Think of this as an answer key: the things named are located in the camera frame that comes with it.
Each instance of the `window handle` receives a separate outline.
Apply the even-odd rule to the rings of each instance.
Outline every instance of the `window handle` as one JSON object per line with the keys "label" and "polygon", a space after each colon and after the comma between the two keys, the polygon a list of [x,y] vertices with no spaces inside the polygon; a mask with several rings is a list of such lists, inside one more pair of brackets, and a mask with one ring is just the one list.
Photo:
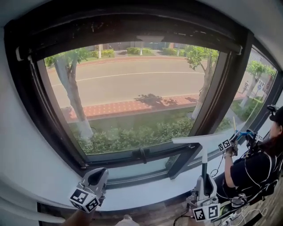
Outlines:
{"label": "window handle", "polygon": [[133,151],[132,155],[134,158],[142,159],[143,163],[146,164],[147,163],[146,156],[149,154],[149,152],[150,152],[149,148],[140,147],[138,150]]}

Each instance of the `tree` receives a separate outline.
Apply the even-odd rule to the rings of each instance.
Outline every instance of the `tree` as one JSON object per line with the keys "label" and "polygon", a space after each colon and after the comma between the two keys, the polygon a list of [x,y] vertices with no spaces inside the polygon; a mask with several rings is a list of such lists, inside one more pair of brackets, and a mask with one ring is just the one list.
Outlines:
{"label": "tree", "polygon": [[143,41],[142,41],[142,42],[141,42],[140,56],[142,56],[142,49],[143,49],[143,45],[144,45],[144,43],[143,43]]}
{"label": "tree", "polygon": [[179,52],[180,52],[180,43],[178,43],[177,56],[179,56]]}
{"label": "tree", "polygon": [[242,100],[242,102],[240,104],[241,108],[244,108],[244,106],[246,105],[246,103],[247,103],[250,95],[252,94],[252,91],[253,91],[254,87],[256,86],[258,80],[260,79],[262,73],[266,72],[266,66],[259,61],[253,60],[251,63],[248,64],[246,72],[248,72],[249,74],[252,75],[252,84],[250,85],[246,96],[244,97],[244,99]]}
{"label": "tree", "polygon": [[103,50],[103,45],[102,45],[102,44],[99,44],[99,45],[98,45],[98,59],[101,58],[101,50]]}
{"label": "tree", "polygon": [[269,66],[269,67],[266,67],[266,73],[269,74],[272,78],[275,78],[277,71]]}
{"label": "tree", "polygon": [[218,52],[214,49],[208,49],[204,47],[188,45],[185,49],[187,53],[187,62],[190,64],[189,67],[195,70],[198,66],[201,66],[204,71],[204,83],[199,94],[198,103],[191,115],[192,119],[196,119],[199,111],[203,105],[204,99],[207,95],[215,67],[217,64]]}
{"label": "tree", "polygon": [[79,120],[77,125],[80,131],[80,136],[83,139],[90,139],[93,136],[93,132],[81,105],[78,86],[76,84],[76,65],[82,60],[86,60],[87,56],[88,51],[86,48],[79,48],[59,53],[45,59],[47,67],[54,64],[58,77],[66,89],[70,104]]}

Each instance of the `tree trunk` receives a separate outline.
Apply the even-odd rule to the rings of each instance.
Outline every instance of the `tree trunk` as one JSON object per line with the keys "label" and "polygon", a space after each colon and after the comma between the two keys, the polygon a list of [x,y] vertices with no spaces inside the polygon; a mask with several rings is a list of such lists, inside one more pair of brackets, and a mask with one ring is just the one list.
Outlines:
{"label": "tree trunk", "polygon": [[140,56],[142,56],[143,41],[141,42]]}
{"label": "tree trunk", "polygon": [[180,44],[178,44],[177,57],[179,56],[179,52],[180,52]]}
{"label": "tree trunk", "polygon": [[60,81],[66,89],[70,104],[79,120],[77,125],[80,131],[80,136],[83,139],[90,139],[93,136],[93,132],[84,114],[78,86],[76,84],[76,63],[77,57],[74,57],[71,67],[66,65],[65,60],[63,60],[61,57],[58,57],[55,61],[55,69]]}
{"label": "tree trunk", "polygon": [[191,115],[191,118],[195,120],[197,116],[199,115],[199,112],[203,106],[203,102],[205,100],[205,97],[207,96],[207,92],[209,90],[209,86],[216,68],[217,61],[214,62],[213,66],[211,66],[211,56],[207,59],[207,68],[204,70],[204,82],[203,87],[201,89],[198,103],[196,104],[196,107]]}
{"label": "tree trunk", "polygon": [[255,77],[255,76],[252,77],[252,84],[251,84],[251,86],[249,87],[249,90],[248,90],[246,96],[244,97],[244,99],[243,99],[242,102],[240,103],[240,107],[241,107],[241,108],[244,108],[244,107],[245,107],[245,105],[246,105],[246,103],[247,103],[249,97],[251,96],[252,91],[253,91],[254,87],[256,86],[258,80],[260,79],[260,77],[261,77],[261,73],[258,74],[256,77]]}
{"label": "tree trunk", "polygon": [[199,100],[198,100],[198,103],[196,104],[196,107],[193,111],[193,114],[191,115],[191,118],[193,120],[195,120],[197,118],[197,116],[199,115],[199,112],[200,112],[200,110],[203,106],[204,99],[207,96],[209,85],[210,85],[210,81],[207,79],[207,76],[204,76],[204,83],[203,83],[203,87],[201,89]]}
{"label": "tree trunk", "polygon": [[103,46],[102,46],[102,44],[99,44],[98,45],[98,59],[101,58],[101,50],[103,50]]}

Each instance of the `window glass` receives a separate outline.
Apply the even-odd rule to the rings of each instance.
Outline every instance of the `window glass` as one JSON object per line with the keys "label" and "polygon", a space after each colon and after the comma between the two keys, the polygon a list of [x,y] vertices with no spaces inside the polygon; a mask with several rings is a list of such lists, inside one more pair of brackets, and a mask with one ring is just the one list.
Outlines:
{"label": "window glass", "polygon": [[141,178],[166,173],[171,168],[177,157],[178,155],[175,155],[158,159],[156,161],[147,162],[146,164],[142,163],[131,166],[110,168],[108,182],[111,183],[111,180],[114,179],[119,179],[119,181],[127,181],[131,177],[134,177],[136,180],[136,176]]}
{"label": "window glass", "polygon": [[104,154],[187,136],[217,59],[203,47],[131,41],[71,50],[45,64],[78,143],[86,154]]}
{"label": "window glass", "polygon": [[[237,130],[252,123],[271,90],[276,74],[271,63],[252,49],[242,82],[223,119],[228,122],[230,129],[233,128],[233,118]],[[220,125],[216,132],[226,129]]]}

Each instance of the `white road marking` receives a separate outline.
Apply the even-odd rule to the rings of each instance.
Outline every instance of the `white road marking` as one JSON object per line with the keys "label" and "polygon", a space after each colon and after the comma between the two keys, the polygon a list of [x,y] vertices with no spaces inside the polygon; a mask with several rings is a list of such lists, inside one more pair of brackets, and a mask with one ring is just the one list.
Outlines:
{"label": "white road marking", "polygon": [[101,78],[109,78],[109,77],[116,77],[116,76],[122,76],[122,75],[140,75],[140,74],[162,74],[162,73],[184,73],[184,74],[204,74],[203,72],[140,72],[140,73],[129,73],[129,74],[120,74],[120,75],[107,75],[107,76],[101,76],[101,77],[94,77],[94,78],[88,78],[88,79],[80,79],[76,82],[91,80],[91,79],[101,79]]}

